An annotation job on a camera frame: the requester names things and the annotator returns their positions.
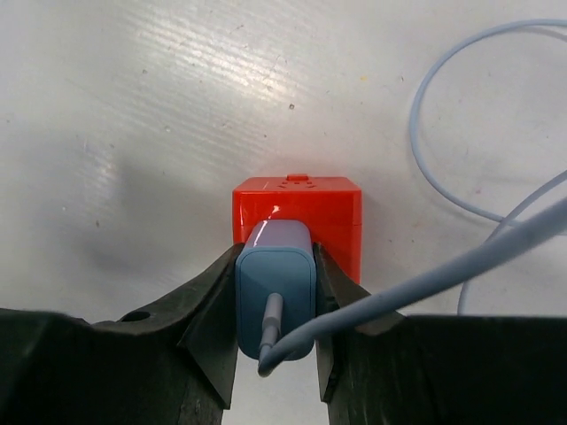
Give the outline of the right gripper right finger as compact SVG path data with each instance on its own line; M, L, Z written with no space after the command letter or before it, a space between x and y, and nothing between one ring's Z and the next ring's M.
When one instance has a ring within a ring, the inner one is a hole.
M392 313L316 344L332 424L563 424L566 321Z

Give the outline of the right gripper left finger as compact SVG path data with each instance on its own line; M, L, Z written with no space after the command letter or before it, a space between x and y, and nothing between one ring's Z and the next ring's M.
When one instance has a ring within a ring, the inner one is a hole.
M236 372L237 255L117 321L4 309L2 423L220 423Z

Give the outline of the light blue charger plug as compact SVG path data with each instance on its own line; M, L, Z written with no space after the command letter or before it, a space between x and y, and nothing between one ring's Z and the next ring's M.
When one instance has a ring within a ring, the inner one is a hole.
M263 220L236 261L237 339L240 350L260 358L268 342L311 321L316 310L316 266L307 226L297 220Z

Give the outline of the red cube socket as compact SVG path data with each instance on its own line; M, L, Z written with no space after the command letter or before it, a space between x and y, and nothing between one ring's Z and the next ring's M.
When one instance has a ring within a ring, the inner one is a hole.
M362 191L343 176L252 177L232 192L232 235L243 243L263 220L298 220L343 272L361 281Z

